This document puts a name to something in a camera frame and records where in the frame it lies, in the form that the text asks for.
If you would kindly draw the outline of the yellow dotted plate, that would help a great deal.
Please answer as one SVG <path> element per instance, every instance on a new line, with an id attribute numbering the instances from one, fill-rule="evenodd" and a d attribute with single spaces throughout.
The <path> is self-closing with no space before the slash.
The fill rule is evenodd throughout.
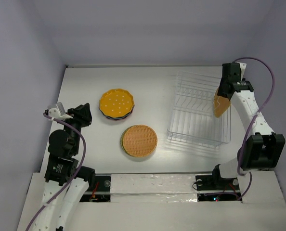
<path id="1" fill-rule="evenodd" d="M 124 89 L 111 89 L 99 99 L 99 108 L 111 117 L 124 116 L 133 106 L 135 106 L 133 96 Z"/>

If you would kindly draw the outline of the pink dotted plate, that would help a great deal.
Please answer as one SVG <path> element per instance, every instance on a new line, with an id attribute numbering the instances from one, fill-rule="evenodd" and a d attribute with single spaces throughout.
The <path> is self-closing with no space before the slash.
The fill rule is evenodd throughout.
<path id="1" fill-rule="evenodd" d="M 102 115 L 103 115 L 105 118 L 107 118 L 107 119 L 109 119 L 109 120 L 119 121 L 119 120 L 126 119 L 128 116 L 130 116 L 130 115 L 132 114 L 133 110 L 134 110 L 134 108 L 133 108 L 129 113 L 127 113 L 126 115 L 120 116 L 120 117 L 110 117 L 110 116 L 108 116 L 108 115 L 105 115 L 101 110 L 100 110 L 100 112 L 102 113 Z"/>

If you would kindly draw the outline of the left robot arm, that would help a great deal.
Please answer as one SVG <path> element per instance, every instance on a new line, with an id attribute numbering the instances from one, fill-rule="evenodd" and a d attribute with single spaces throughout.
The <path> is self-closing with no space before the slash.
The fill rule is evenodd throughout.
<path id="1" fill-rule="evenodd" d="M 95 170 L 83 166 L 87 144 L 81 134 L 92 115 L 89 103 L 68 110 L 56 103 L 43 115 L 63 128 L 49 135 L 42 201 L 26 230 L 66 231 L 83 194 L 95 186 Z"/>

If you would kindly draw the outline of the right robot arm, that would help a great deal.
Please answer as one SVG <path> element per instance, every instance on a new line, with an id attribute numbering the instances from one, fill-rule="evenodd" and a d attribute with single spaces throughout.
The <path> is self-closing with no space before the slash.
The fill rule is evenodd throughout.
<path id="1" fill-rule="evenodd" d="M 243 77 L 245 67 L 237 61 L 222 64 L 221 81 L 214 96 L 215 117 L 234 106 L 246 131 L 236 158 L 213 169 L 210 182 L 217 189 L 252 170 L 275 168 L 285 144 L 284 136 L 277 134 L 264 118 L 265 106 L 258 106 L 252 84 Z"/>

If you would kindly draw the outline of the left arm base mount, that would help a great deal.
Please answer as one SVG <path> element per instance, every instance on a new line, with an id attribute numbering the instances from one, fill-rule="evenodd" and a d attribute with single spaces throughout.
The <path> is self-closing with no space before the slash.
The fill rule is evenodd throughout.
<path id="1" fill-rule="evenodd" d="M 89 188 L 81 197 L 80 202 L 101 203 L 111 200 L 111 175 L 96 175 L 93 188 Z"/>

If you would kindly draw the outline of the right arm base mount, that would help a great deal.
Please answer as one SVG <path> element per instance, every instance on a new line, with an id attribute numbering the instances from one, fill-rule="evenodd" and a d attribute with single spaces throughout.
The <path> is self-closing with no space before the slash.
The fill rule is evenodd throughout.
<path id="1" fill-rule="evenodd" d="M 241 196 L 237 178 L 215 182 L 212 175 L 196 175 L 192 188 L 199 202 L 238 201 Z"/>

